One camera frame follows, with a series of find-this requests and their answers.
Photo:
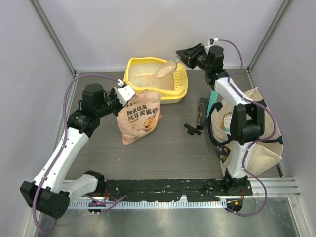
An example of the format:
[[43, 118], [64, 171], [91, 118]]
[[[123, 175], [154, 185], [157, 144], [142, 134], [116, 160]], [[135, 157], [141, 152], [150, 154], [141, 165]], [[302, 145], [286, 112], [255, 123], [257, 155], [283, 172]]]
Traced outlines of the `pink cat litter bag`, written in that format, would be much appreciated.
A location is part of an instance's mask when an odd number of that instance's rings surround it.
[[161, 115], [162, 95], [147, 91], [136, 94], [117, 116], [122, 142], [129, 145], [154, 131]]

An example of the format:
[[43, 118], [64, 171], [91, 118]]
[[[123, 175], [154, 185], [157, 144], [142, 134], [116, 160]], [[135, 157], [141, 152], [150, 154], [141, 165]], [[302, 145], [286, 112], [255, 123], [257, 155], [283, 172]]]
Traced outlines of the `clear plastic scoop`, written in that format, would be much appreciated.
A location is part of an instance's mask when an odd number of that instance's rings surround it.
[[175, 59], [169, 60], [166, 63], [162, 64], [156, 71], [155, 77], [161, 79], [169, 74], [172, 74], [176, 71], [178, 63], [181, 61], [179, 56], [176, 56]]

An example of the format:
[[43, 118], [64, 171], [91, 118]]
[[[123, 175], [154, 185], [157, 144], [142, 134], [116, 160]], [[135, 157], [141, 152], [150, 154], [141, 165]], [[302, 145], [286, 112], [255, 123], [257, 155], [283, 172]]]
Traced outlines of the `black bag clip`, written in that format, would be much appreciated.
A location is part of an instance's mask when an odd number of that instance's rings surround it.
[[194, 134], [201, 135], [202, 130], [204, 129], [203, 126], [198, 125], [197, 127], [192, 127], [187, 123], [184, 124], [184, 127], [187, 129], [187, 133], [190, 135], [194, 135]]

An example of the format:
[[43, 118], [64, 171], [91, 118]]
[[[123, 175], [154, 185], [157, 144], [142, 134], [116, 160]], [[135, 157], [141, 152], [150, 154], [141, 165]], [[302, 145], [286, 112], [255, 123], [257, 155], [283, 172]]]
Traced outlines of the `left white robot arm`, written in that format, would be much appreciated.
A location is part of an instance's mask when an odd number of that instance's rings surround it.
[[54, 219], [61, 218], [70, 202], [91, 193], [100, 197], [106, 188], [104, 175], [87, 171], [64, 184], [65, 176], [82, 147], [91, 138], [104, 116], [118, 115], [125, 101], [117, 88], [106, 92], [100, 84], [90, 84], [82, 93], [79, 108], [67, 122], [66, 132], [49, 161], [32, 182], [24, 181], [20, 192], [30, 208]]

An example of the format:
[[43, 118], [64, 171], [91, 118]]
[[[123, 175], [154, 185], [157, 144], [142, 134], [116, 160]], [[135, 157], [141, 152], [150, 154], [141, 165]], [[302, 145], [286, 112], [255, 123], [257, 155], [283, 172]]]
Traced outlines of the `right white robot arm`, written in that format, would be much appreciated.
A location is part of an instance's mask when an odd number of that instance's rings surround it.
[[205, 71], [205, 81], [218, 92], [232, 108], [228, 140], [233, 143], [231, 162], [225, 170], [222, 190], [229, 195], [246, 187], [246, 172], [252, 145], [265, 130], [265, 112], [237, 88], [223, 68], [224, 50], [212, 45], [205, 49], [198, 44], [189, 49], [177, 50], [177, 57], [188, 68], [199, 67]]

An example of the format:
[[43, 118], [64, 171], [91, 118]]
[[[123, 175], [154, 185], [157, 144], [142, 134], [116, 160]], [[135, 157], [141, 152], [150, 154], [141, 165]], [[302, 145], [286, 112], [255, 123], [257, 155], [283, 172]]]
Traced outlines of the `yellow slotted litter scoop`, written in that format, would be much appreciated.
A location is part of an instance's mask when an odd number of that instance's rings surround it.
[[181, 94], [187, 89], [188, 79], [186, 69], [182, 64], [178, 64], [176, 70], [172, 73], [174, 80], [174, 91]]

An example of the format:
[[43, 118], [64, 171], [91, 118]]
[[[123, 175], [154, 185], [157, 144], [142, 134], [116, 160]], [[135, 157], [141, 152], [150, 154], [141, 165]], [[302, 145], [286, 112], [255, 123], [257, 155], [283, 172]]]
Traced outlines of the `yellow litter box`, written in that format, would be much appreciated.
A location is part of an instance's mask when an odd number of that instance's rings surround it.
[[163, 104], [177, 103], [187, 94], [188, 88], [179, 94], [174, 91], [172, 74], [161, 79], [155, 77], [157, 69], [164, 63], [166, 60], [154, 57], [133, 57], [128, 61], [123, 81], [131, 85], [137, 94], [144, 90], [155, 91], [162, 95]]

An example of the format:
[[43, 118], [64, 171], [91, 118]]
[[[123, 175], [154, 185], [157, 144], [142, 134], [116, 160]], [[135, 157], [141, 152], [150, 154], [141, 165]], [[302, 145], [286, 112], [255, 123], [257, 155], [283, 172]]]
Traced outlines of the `teal flat stick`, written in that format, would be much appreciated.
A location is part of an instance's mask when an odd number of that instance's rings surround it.
[[215, 104], [218, 100], [218, 92], [211, 91], [209, 101], [208, 101], [208, 108], [207, 108], [207, 116], [210, 115], [210, 110], [213, 104]]

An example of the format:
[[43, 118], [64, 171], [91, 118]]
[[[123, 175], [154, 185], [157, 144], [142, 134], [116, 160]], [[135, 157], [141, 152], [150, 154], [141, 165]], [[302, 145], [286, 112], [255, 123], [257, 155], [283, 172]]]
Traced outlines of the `blue white pouch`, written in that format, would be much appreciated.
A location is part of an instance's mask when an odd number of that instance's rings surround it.
[[223, 115], [220, 128], [225, 132], [230, 131], [230, 124], [231, 124], [231, 120], [232, 120], [232, 115], [233, 115], [232, 112], [228, 112], [228, 113]]

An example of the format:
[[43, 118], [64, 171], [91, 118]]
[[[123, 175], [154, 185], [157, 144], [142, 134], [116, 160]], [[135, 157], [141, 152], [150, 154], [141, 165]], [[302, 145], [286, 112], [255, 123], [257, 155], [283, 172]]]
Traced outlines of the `beige canvas tote bag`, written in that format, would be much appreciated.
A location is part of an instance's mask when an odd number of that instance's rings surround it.
[[[219, 142], [228, 140], [229, 132], [223, 131], [220, 126], [223, 115], [232, 112], [231, 106], [222, 100], [216, 105], [211, 114], [211, 126], [214, 139]], [[220, 165], [222, 174], [225, 174], [226, 169], [231, 163], [234, 143], [230, 142], [226, 145], [218, 146], [218, 154], [220, 157]], [[276, 133], [271, 139], [265, 142], [257, 142], [252, 146], [252, 152], [248, 163], [247, 170], [254, 175], [259, 175], [270, 169], [282, 160], [283, 140], [280, 129], [276, 128]]]

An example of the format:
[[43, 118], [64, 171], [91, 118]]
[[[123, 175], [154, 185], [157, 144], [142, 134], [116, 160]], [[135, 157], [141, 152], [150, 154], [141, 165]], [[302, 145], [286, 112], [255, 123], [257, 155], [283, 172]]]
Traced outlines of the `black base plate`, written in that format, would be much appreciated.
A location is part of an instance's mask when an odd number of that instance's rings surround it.
[[250, 181], [243, 186], [228, 187], [223, 179], [108, 179], [99, 192], [110, 201], [126, 196], [129, 202], [178, 202], [186, 196], [188, 202], [215, 201], [225, 196], [251, 196]]

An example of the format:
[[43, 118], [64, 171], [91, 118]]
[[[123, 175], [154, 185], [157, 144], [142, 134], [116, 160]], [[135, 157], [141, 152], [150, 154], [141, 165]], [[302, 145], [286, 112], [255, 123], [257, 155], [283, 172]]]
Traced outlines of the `aluminium rail frame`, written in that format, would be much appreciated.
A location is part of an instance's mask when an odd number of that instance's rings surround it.
[[[69, 192], [74, 200], [83, 196], [84, 194], [93, 194], [100, 196], [99, 192], [104, 187], [104, 179], [98, 179], [92, 175], [83, 175], [82, 177], [73, 181], [62, 181], [60, 183], [45, 182], [43, 187], [50, 187], [53, 192]], [[291, 178], [280, 179], [248, 179], [251, 184], [254, 197], [299, 197], [300, 192], [295, 181]]]

